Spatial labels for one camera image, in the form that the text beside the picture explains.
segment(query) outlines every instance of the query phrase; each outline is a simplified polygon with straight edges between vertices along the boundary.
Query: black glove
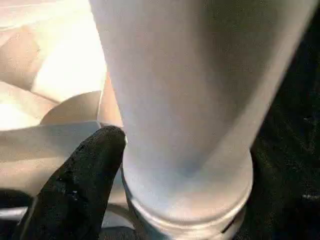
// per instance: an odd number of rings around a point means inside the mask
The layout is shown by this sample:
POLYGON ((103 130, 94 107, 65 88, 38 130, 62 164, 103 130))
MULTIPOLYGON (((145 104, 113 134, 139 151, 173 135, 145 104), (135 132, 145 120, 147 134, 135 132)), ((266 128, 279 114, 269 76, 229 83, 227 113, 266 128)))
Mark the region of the black glove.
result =
POLYGON ((125 145, 115 126, 83 141, 44 185, 12 239, 97 240, 125 145))

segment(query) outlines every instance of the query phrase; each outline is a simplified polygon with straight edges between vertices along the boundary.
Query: black fabric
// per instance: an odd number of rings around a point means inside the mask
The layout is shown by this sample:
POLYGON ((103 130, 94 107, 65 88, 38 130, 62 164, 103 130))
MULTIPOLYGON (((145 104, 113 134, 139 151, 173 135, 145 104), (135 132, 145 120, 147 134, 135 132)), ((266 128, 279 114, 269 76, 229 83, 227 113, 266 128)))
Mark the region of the black fabric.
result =
POLYGON ((12 239, 98 239, 125 145, 115 126, 84 140, 43 186, 12 239))
POLYGON ((320 239, 320 12, 251 149, 254 184, 236 240, 320 239))
POLYGON ((110 227, 102 229, 99 240, 141 240, 136 231, 128 227, 110 227))
MULTIPOLYGON (((0 209, 29 206, 32 197, 28 194, 12 190, 0 189, 0 209)), ((0 220, 0 240, 8 240, 17 226, 17 221, 0 220)))

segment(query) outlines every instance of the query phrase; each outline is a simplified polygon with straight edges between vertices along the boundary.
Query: white tube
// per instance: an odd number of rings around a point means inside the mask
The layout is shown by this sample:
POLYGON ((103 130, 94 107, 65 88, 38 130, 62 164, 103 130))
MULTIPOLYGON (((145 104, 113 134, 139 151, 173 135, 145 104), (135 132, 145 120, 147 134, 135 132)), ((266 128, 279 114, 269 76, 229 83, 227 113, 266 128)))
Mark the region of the white tube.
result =
POLYGON ((124 177, 151 224, 240 211, 249 148, 316 4, 91 0, 129 142, 124 177))

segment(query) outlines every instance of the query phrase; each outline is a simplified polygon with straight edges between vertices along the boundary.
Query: cylindrical pipe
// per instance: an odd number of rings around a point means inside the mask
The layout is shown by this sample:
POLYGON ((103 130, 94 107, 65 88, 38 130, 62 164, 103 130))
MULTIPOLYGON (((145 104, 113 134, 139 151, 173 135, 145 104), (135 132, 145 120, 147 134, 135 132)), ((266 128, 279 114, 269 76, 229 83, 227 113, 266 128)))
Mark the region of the cylindrical pipe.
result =
POLYGON ((128 137, 125 181, 153 225, 240 211, 249 148, 316 5, 91 0, 128 137))

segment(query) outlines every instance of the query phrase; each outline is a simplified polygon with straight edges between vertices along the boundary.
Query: metal base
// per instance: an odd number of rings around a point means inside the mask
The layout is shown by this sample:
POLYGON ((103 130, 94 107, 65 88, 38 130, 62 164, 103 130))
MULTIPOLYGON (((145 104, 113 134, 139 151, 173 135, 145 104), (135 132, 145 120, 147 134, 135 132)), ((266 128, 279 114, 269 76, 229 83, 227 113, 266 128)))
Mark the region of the metal base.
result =
MULTIPOLYGON (((164 228, 159 227, 159 225, 154 225, 150 219, 148 221, 143 217, 139 212, 139 207, 137 208, 137 203, 135 202, 134 197, 131 195, 127 185, 124 175, 122 174, 123 186, 127 196, 127 203, 132 215, 136 217, 134 225, 136 230, 144 237, 145 239, 150 240, 231 240, 232 237, 237 233, 238 229, 242 225, 245 214, 246 207, 244 206, 234 218, 224 219, 221 224, 225 224, 225 227, 222 231, 218 231, 215 225, 212 225, 212 222, 185 225, 181 228, 164 228)), ((166 226, 174 226, 170 222, 163 223, 166 226)))

